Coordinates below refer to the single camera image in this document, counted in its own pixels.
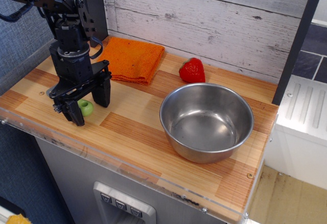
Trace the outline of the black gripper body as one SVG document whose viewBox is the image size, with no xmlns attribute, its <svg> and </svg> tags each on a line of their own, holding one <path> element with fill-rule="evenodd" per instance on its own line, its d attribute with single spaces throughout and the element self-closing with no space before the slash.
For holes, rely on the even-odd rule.
<svg viewBox="0 0 327 224">
<path fill-rule="evenodd" d="M 59 77 L 59 83 L 50 93 L 54 101 L 54 109 L 62 109 L 65 101 L 78 101 L 85 97 L 92 89 L 105 80 L 111 79 L 108 70 L 109 61 L 103 60 L 91 63 L 88 43 L 76 52 L 62 49 L 56 41 L 50 45 L 50 53 L 55 71 Z"/>
</svg>

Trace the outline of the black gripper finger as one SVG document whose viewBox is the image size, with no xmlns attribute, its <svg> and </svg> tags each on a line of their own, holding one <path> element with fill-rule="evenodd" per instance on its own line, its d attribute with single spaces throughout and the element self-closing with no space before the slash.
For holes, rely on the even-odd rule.
<svg viewBox="0 0 327 224">
<path fill-rule="evenodd" d="M 73 122 L 75 125 L 79 127 L 85 125 L 84 118 L 77 101 L 65 101 L 62 105 L 62 112 L 66 119 Z"/>
<path fill-rule="evenodd" d="M 105 80 L 101 84 L 92 89 L 92 97 L 94 102 L 104 108 L 107 108 L 110 104 L 110 80 Z"/>
</svg>

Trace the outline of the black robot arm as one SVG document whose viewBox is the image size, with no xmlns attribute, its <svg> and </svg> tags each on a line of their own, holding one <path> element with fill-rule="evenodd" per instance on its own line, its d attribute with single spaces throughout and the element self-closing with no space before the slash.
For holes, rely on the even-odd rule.
<svg viewBox="0 0 327 224">
<path fill-rule="evenodd" d="M 110 103 L 109 61 L 91 63 L 102 51 L 90 55 L 90 40 L 101 44 L 94 36 L 96 26 L 84 0 L 13 0 L 23 3 L 18 11 L 8 16 L 1 15 L 6 22 L 17 22 L 32 7 L 37 7 L 46 19 L 55 42 L 50 53 L 59 83 L 50 91 L 54 110 L 63 113 L 68 121 L 77 126 L 84 125 L 78 101 L 91 93 L 94 101 L 102 107 Z"/>
</svg>

